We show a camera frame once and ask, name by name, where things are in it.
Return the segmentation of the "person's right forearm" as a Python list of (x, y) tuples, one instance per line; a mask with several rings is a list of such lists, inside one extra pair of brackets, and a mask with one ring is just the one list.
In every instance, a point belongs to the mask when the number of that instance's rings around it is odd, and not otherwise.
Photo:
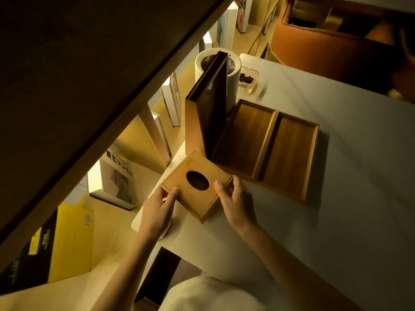
[(301, 311), (364, 311), (274, 240), (259, 225), (247, 222), (236, 232), (265, 265)]

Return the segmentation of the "two-compartment wooden tray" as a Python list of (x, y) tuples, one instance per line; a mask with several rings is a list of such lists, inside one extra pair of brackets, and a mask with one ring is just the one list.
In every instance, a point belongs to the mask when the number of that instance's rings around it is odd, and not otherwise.
[(228, 173), (304, 202), (319, 128), (240, 99), (207, 157)]

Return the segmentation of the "person's left hand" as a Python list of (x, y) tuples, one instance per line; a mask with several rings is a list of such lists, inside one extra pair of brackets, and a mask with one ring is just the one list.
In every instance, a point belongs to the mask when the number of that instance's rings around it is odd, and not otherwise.
[(168, 192), (162, 187), (155, 189), (153, 194), (144, 201), (139, 233), (148, 238), (158, 240), (171, 221), (173, 211), (164, 211), (163, 203)]

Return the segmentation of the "white round container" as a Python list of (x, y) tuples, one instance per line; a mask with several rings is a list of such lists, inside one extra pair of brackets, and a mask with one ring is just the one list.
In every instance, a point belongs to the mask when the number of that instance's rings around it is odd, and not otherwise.
[(208, 68), (208, 58), (215, 56), (219, 51), (226, 52), (228, 57), (226, 113), (229, 115), (236, 104), (238, 82), (242, 67), (241, 59), (235, 52), (225, 48), (210, 48), (200, 52), (195, 59), (195, 82), (198, 81), (203, 72)]

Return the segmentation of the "small white book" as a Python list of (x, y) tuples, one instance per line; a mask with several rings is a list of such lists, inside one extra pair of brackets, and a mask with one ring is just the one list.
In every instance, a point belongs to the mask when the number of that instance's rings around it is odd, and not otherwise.
[(210, 32), (208, 31), (199, 41), (198, 43), (198, 49), (199, 53), (209, 50), (213, 48), (213, 41), (212, 37), (210, 35)]

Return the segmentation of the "orange leather chair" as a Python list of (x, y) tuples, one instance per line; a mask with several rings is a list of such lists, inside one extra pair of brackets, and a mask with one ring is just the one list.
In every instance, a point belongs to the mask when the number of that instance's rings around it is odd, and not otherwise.
[(347, 0), (283, 0), (277, 62), (415, 104), (415, 10)]

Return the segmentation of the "tall dark wooden box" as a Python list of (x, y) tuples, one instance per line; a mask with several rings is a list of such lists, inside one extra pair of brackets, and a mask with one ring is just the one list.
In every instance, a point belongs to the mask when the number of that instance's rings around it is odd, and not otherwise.
[(218, 51), (185, 98), (185, 153), (210, 159), (227, 124), (227, 58)]

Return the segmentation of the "white book with grey print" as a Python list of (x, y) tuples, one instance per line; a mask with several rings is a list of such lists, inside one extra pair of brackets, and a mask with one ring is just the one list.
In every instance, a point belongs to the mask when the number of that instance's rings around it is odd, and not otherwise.
[(87, 172), (88, 195), (125, 210), (138, 207), (132, 170), (113, 146)]

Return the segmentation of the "wooden lid with oval hole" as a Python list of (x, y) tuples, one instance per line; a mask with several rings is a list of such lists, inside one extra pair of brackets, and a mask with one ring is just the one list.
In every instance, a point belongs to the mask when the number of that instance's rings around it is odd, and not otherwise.
[(168, 193), (178, 188), (177, 201), (203, 224), (210, 212), (220, 204), (214, 188), (215, 181), (227, 186), (231, 180), (230, 174), (197, 151), (192, 151), (164, 179), (161, 187)]

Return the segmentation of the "yellow and black book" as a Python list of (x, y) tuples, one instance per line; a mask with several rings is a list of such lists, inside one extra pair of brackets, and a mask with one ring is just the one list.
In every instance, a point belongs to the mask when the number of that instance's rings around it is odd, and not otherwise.
[(62, 203), (0, 273), (0, 296), (90, 272), (94, 215)]

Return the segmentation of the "white book with patterned cover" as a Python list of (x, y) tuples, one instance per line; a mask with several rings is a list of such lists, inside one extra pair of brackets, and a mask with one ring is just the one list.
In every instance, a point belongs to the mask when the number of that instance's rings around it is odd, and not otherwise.
[(173, 72), (160, 87), (171, 124), (173, 127), (181, 126), (180, 109), (181, 100), (176, 73)]

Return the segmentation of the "wooden shelf unit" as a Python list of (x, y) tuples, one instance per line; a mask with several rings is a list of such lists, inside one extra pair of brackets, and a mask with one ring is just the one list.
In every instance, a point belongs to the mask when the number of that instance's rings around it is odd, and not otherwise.
[(0, 273), (234, 0), (0, 0)]

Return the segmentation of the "person's left forearm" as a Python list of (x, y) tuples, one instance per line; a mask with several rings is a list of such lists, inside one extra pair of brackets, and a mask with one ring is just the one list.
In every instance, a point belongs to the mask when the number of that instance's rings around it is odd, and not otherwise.
[(132, 311), (148, 258), (161, 231), (140, 230), (133, 245), (91, 311)]

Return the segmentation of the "thin white book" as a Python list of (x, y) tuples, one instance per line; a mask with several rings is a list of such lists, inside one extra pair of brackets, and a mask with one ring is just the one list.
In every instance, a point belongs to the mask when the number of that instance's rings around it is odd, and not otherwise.
[(169, 155), (169, 158), (171, 159), (172, 158), (171, 150), (170, 150), (170, 147), (169, 147), (169, 144), (168, 144), (168, 141), (167, 141), (167, 137), (166, 137), (166, 134), (165, 134), (160, 116), (157, 113), (153, 112), (153, 111), (151, 111), (151, 113), (153, 115), (153, 119), (155, 121), (155, 124), (157, 125), (158, 131), (161, 135), (161, 140), (163, 142), (163, 145), (165, 146), (166, 151)]

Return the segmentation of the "clear glass ashtray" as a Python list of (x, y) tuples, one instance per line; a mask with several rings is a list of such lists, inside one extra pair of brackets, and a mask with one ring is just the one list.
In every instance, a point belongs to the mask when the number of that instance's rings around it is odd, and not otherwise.
[(251, 94), (257, 86), (258, 77), (259, 72), (257, 70), (242, 66), (238, 81), (238, 89), (245, 94)]

